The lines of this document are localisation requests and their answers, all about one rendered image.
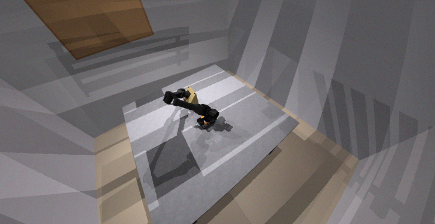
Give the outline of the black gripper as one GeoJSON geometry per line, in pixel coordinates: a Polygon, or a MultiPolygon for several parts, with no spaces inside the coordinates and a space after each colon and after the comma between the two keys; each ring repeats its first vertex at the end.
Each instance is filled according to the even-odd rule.
{"type": "Polygon", "coordinates": [[[204,121],[209,123],[209,121],[206,120],[206,116],[204,118],[197,119],[197,122],[199,123],[200,126],[202,126],[204,124],[204,121]]]}

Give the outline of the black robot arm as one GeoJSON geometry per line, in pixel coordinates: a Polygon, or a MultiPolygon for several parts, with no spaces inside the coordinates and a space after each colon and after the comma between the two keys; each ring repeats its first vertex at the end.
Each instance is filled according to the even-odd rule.
{"type": "Polygon", "coordinates": [[[198,115],[201,116],[206,116],[206,120],[209,121],[209,123],[214,123],[217,120],[217,117],[219,116],[219,112],[211,109],[210,106],[205,105],[205,104],[192,104],[192,103],[188,103],[185,102],[183,100],[179,100],[178,98],[182,99],[183,97],[186,97],[188,99],[188,97],[190,96],[190,92],[187,90],[185,91],[184,88],[180,88],[177,90],[177,92],[171,92],[171,91],[166,91],[163,101],[164,103],[168,104],[168,105],[173,105],[173,106],[179,106],[185,109],[189,109],[194,111],[195,113],[197,113],[198,115]],[[174,99],[174,101],[173,101],[174,99]],[[173,101],[173,103],[171,103],[173,101]],[[205,115],[204,115],[205,114],[205,115]],[[209,116],[208,116],[209,115],[209,116]]]}

